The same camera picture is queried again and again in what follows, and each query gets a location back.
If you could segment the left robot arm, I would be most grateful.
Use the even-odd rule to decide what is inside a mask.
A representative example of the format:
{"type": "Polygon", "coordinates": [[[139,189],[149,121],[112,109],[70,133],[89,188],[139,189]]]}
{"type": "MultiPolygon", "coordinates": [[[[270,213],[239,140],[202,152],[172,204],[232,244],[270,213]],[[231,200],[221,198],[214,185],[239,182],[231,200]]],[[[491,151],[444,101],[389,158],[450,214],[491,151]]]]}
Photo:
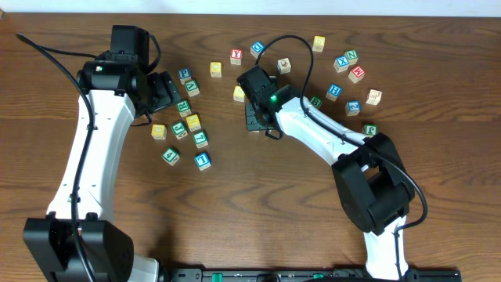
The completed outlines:
{"type": "Polygon", "coordinates": [[[114,187],[133,121],[180,102],[168,72],[137,62],[93,60],[74,79],[81,92],[67,168],[43,219],[23,240],[48,281],[166,281],[154,258],[137,255],[114,224],[114,187]]]}

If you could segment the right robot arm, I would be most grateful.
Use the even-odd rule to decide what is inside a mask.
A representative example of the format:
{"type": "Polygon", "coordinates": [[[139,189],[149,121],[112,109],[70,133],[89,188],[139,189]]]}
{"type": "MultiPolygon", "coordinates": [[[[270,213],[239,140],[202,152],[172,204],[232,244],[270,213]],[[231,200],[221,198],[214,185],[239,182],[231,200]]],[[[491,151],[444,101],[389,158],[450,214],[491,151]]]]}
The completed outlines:
{"type": "Polygon", "coordinates": [[[345,128],[289,85],[243,91],[259,125],[301,141],[330,165],[341,206],[364,234],[368,274],[403,278],[409,267],[402,235],[417,188],[393,142],[382,133],[368,137],[345,128]]]}

